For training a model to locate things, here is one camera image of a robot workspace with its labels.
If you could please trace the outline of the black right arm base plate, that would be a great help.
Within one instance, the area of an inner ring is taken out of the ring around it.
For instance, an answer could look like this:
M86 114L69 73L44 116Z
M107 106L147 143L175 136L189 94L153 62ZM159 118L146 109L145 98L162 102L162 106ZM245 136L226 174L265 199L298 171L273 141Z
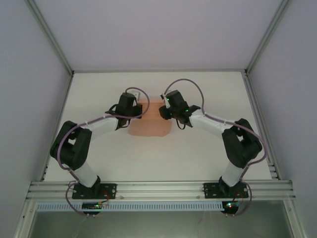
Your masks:
M205 198L249 198L247 186L244 183L237 183L233 187L226 184L221 185L218 182L207 182L203 184Z

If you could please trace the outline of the brown paper box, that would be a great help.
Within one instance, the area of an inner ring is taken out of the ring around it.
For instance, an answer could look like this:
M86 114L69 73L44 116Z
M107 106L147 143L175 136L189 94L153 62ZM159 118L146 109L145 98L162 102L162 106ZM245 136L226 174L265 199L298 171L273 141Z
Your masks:
M133 136L159 136L170 133L171 120L164 120L159 113L159 108L164 106L161 98L150 98L148 111L141 119L133 119L128 127L128 133Z

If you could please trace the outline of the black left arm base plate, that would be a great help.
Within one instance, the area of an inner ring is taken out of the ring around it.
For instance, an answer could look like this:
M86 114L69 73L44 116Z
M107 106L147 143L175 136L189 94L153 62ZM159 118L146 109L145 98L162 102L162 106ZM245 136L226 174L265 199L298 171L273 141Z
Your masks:
M92 187L77 184L74 186L72 199L115 199L116 189L115 183L99 183Z

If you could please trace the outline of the aluminium frame corner post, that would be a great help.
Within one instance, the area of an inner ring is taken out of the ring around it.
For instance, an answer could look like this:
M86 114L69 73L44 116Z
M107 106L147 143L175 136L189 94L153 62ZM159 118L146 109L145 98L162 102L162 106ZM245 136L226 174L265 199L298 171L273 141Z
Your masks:
M43 14L41 13L38 5L36 4L35 0L24 0L26 6L30 10L31 14L33 15L35 21L37 22L38 26L40 27L42 33L46 37L48 43L50 44L51 48L55 52L56 56L66 69L69 75L73 75L74 70L70 66L64 52L62 51L60 45L58 44L51 28L49 27L47 21L45 20Z
M281 0L276 11L273 14L264 34L253 53L247 67L245 68L245 74L247 77L253 72L254 68L256 67L258 61L260 60L263 52L265 51L267 45L269 44L271 38L273 37L275 31L277 30L281 20L283 19L286 11L288 10L290 4L293 0Z

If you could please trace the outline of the aluminium mounting rail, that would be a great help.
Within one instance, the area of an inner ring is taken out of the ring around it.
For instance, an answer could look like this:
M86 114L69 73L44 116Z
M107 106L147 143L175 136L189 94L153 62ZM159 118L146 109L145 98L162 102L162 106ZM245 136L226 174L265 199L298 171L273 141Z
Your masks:
M289 180L250 180L254 200L295 199ZM204 200L202 181L117 182L115 202L119 201L197 201ZM67 182L32 182L26 199L33 201L62 201Z

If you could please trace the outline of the aluminium table side rail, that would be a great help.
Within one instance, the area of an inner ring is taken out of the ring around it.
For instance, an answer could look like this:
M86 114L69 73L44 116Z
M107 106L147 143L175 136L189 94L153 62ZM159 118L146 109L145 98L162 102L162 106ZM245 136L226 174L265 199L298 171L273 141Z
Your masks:
M43 163L43 166L42 166L42 170L41 170L41 173L39 175L39 181L40 182L44 181L45 176L46 176L46 170L48 168L48 164L49 164L49 161L50 161L51 146L53 145L53 142L54 142L54 139L55 139L56 135L58 134L59 124L60 124L60 121L61 121L61 118L62 118L62 115L63 115L63 111L64 111L65 104L66 104L66 101L67 101L67 98L68 98L68 94L69 94L69 91L70 91L70 88L71 88L71 84L72 84L72 81L73 81L74 74L75 74L74 71L72 71L72 74L70 75L70 77L68 79L68 82L67 82L67 85L66 85L66 89L63 91L63 94L62 94L62 97L61 97L61 104L60 104L60 107L59 107L59 110L58 110L56 121L55 121L54 126L53 126L53 132L51 134L50 144L48 146L47 153L46 153L46 156L44 158L44 163Z
M259 130L259 133L261 134L262 138L264 139L266 145L267 145L267 161L270 164L270 166L274 166L275 173L276 173L276 179L281 180L281 174L278 167L278 162L276 160L275 152L272 146L272 142L264 121L264 115L260 108L260 102L257 98L256 92L254 90L254 87L252 85L252 81L247 73L244 73L243 75L244 84L248 93L249 101L253 110L253 114L255 117L255 121Z

